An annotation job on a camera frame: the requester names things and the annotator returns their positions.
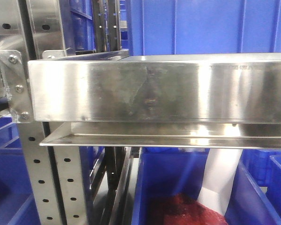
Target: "metal sheet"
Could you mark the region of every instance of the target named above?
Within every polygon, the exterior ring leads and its hole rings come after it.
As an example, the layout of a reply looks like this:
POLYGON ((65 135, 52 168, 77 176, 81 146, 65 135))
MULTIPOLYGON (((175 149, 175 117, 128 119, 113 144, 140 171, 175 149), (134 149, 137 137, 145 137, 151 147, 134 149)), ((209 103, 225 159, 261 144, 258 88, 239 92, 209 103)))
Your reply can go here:
POLYGON ((75 49, 70 3, 67 0, 27 0, 37 58, 46 50, 75 49))
POLYGON ((247 58, 239 54, 233 59, 239 63, 32 61, 35 118, 281 123, 281 54, 279 60, 247 58))
POLYGON ((64 123, 41 145, 281 149, 281 125, 64 123))
POLYGON ((208 61, 250 62, 253 60, 281 60, 281 53, 229 53, 229 54, 189 54, 189 55, 144 55, 130 56, 123 61, 208 61))

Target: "screw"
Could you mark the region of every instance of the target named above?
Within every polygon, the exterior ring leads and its hole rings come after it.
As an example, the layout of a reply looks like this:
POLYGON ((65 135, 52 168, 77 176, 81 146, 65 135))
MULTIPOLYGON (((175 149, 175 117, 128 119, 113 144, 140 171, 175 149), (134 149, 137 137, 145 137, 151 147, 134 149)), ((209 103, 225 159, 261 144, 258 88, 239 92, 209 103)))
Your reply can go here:
POLYGON ((16 85, 15 91, 18 93, 22 93, 24 91, 23 85, 20 85, 20 84, 16 85))
POLYGON ((29 119, 29 113, 28 112, 22 112, 21 113, 21 118, 23 120, 28 120, 29 119))
POLYGON ((8 61, 12 64, 16 64, 18 62, 18 57, 15 55, 10 55, 8 61))

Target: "red fabric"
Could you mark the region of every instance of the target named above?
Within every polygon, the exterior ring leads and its hole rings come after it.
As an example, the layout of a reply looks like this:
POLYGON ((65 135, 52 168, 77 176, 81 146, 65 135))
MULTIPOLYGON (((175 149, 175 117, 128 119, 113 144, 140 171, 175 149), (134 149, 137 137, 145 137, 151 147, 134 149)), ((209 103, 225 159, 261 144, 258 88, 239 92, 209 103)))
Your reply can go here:
POLYGON ((192 198, 178 194, 151 201, 147 225, 228 225, 225 218, 192 198))

